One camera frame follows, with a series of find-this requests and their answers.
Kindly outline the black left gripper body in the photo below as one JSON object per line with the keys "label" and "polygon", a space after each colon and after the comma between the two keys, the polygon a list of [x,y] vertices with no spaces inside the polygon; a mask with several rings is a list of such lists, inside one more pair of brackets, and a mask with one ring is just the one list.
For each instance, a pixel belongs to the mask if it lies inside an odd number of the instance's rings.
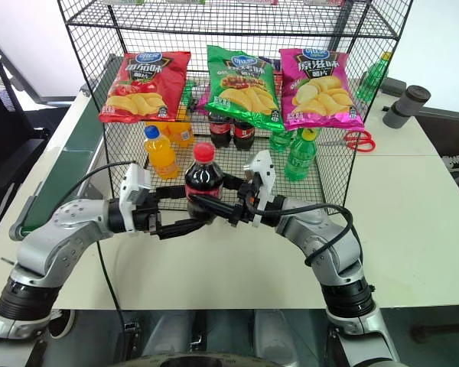
{"label": "black left gripper body", "polygon": [[135,229],[139,232],[148,232],[157,235],[161,227],[161,212],[158,207],[159,195],[155,192],[143,190],[135,200],[135,209],[132,211]]}

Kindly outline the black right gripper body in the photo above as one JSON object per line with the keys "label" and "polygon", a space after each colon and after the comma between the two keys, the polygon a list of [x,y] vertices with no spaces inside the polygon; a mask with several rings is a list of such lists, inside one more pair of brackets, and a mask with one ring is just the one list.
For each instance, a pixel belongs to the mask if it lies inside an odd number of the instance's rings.
{"label": "black right gripper body", "polygon": [[252,174],[246,181],[248,182],[248,190],[237,191],[238,201],[234,205],[237,221],[229,222],[234,227],[236,227],[239,222],[251,222],[255,216],[256,208],[254,201],[262,186],[262,179],[259,174]]}

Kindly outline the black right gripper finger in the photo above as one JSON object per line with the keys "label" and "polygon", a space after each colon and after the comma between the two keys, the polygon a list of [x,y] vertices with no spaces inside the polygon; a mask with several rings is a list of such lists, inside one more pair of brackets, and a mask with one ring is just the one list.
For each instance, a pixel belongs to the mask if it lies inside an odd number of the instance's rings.
{"label": "black right gripper finger", "polygon": [[248,190],[248,182],[240,177],[231,174],[224,174],[223,187],[228,190],[246,191]]}
{"label": "black right gripper finger", "polygon": [[206,194],[190,195],[190,217],[203,222],[212,222],[218,216],[229,222],[237,221],[234,206],[225,203],[214,196]]}

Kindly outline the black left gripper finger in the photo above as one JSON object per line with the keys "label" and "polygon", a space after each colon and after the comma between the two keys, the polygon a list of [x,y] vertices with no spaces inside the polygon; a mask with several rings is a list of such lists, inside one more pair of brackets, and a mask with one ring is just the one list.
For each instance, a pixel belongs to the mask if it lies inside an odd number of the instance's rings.
{"label": "black left gripper finger", "polygon": [[161,200],[187,199],[184,185],[157,187],[155,190],[155,196],[158,202]]}
{"label": "black left gripper finger", "polygon": [[161,217],[159,216],[156,219],[156,235],[160,240],[177,238],[195,232],[209,224],[210,221],[207,220],[190,218],[164,225],[161,221]]}

